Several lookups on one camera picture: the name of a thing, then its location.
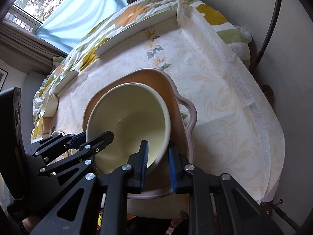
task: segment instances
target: green leaf print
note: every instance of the green leaf print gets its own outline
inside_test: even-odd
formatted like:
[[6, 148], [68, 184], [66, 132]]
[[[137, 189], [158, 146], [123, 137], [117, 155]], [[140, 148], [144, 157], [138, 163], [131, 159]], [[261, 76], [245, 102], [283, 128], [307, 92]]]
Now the green leaf print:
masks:
[[153, 50], [161, 51], [164, 50], [160, 45], [157, 46], [157, 48], [154, 48]]
[[186, 115], [185, 113], [181, 113], [181, 115], [182, 115], [183, 120], [185, 120], [188, 117], [188, 115]]
[[154, 57], [157, 54], [157, 51], [164, 50], [160, 45], [157, 48], [154, 48], [152, 52], [147, 52], [148, 59]]
[[167, 68], [170, 67], [170, 66], [171, 66], [170, 63], [165, 63], [165, 64], [162, 65], [161, 67], [162, 67], [162, 69], [164, 70], [164, 69], [167, 69]]
[[156, 39], [160, 38], [160, 36], [155, 36], [154, 38], [151, 39], [151, 41], [155, 41]]
[[156, 54], [157, 52], [155, 50], [153, 50], [153, 52], [147, 52], [148, 59], [154, 57]]

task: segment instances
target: picture frame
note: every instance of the picture frame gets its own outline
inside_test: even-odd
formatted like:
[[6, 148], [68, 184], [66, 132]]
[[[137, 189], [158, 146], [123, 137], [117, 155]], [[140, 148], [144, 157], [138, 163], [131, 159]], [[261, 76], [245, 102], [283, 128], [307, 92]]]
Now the picture frame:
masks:
[[0, 68], [0, 91], [2, 90], [2, 86], [4, 81], [8, 75], [8, 72]]

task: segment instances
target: window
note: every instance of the window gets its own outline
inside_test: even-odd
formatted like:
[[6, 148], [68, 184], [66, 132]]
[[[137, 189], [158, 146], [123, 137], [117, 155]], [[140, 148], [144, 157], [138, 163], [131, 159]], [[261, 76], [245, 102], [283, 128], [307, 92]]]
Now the window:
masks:
[[52, 14], [64, 0], [16, 0], [6, 18], [31, 33]]

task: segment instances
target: blue curtain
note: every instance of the blue curtain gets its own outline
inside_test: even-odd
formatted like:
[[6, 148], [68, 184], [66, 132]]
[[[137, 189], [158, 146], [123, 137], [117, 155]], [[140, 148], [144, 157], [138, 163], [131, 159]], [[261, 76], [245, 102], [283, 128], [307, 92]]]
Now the blue curtain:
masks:
[[69, 53], [92, 28], [127, 4], [126, 0], [64, 0], [35, 34]]

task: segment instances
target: black cable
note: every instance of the black cable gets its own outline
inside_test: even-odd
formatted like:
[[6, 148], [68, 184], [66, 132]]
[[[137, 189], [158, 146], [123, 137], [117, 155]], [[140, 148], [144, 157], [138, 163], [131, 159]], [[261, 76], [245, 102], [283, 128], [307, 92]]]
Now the black cable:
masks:
[[284, 219], [287, 224], [289, 224], [295, 231], [300, 230], [300, 226], [297, 225], [295, 221], [293, 221], [287, 214], [282, 211], [279, 207], [277, 207], [273, 202], [268, 202], [268, 204], [275, 210], [275, 212], [282, 218]]
[[271, 23], [270, 23], [270, 27], [267, 31], [267, 34], [266, 34], [266, 37], [265, 37], [265, 40], [263, 42], [263, 45], [256, 57], [256, 60], [255, 60], [255, 64], [253, 67], [251, 67], [250, 69], [250, 73], [253, 74], [253, 72], [255, 71], [257, 65], [260, 63], [263, 55], [264, 55], [264, 52], [267, 48], [267, 45], [269, 44], [270, 42], [270, 39], [272, 37], [272, 34], [274, 32], [274, 29], [275, 29], [275, 26], [276, 26], [276, 22], [277, 22], [277, 19], [278, 19], [278, 15], [279, 15], [279, 11], [281, 9], [281, 0], [276, 0], [275, 2], [275, 7], [274, 7], [274, 12], [273, 12], [273, 16], [272, 16], [272, 20], [271, 20]]

